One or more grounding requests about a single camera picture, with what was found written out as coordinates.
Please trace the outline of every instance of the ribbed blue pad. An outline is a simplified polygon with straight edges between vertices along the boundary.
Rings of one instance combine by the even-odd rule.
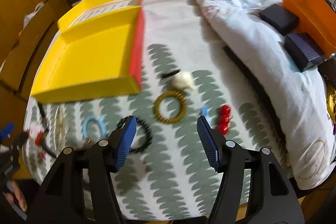
[[[218,168],[219,161],[217,148],[211,138],[210,132],[207,130],[201,118],[197,119],[197,133],[199,135],[199,138],[201,139],[203,149],[208,158],[210,166]]]
[[[137,122],[134,117],[132,117],[131,122],[125,129],[124,135],[121,138],[118,147],[115,151],[115,167],[117,171],[122,168],[125,164],[126,157],[128,155],[129,149],[133,142],[134,136],[137,132]]]

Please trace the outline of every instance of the orange plastic bin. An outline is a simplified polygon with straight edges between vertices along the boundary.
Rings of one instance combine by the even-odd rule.
[[[299,17],[299,32],[308,33],[329,57],[336,52],[336,13],[325,0],[282,0],[285,9]]]

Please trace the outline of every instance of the silver screw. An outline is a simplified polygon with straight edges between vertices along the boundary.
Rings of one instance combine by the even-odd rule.
[[[271,153],[271,151],[267,147],[262,148],[261,152],[263,152],[266,155],[269,155]]]
[[[234,147],[236,144],[234,141],[226,141],[225,143],[228,147]]]
[[[107,146],[109,144],[109,142],[107,140],[101,140],[99,141],[99,146]]]
[[[65,149],[63,150],[63,153],[64,153],[65,155],[68,155],[68,154],[71,153],[71,151],[72,151],[71,147],[67,147],[67,148],[65,148]]]

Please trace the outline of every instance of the white comforter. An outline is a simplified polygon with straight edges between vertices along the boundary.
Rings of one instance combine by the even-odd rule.
[[[283,37],[251,12],[281,0],[196,0],[220,37],[258,78],[286,136],[293,175],[301,189],[319,185],[335,164],[335,136],[316,68],[300,73]]]

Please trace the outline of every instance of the brown coil hair tie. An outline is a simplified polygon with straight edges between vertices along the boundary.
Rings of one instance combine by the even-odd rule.
[[[160,105],[162,103],[162,101],[164,99],[166,99],[167,97],[175,97],[180,101],[180,112],[179,114],[174,117],[174,118],[165,118],[161,115],[160,113]],[[156,116],[156,118],[158,119],[159,122],[163,122],[163,123],[177,123],[179,121],[182,120],[182,118],[185,116],[187,112],[187,103],[186,100],[184,98],[184,95],[182,92],[176,91],[176,90],[170,90],[165,92],[164,94],[161,94],[154,103],[154,114]]]

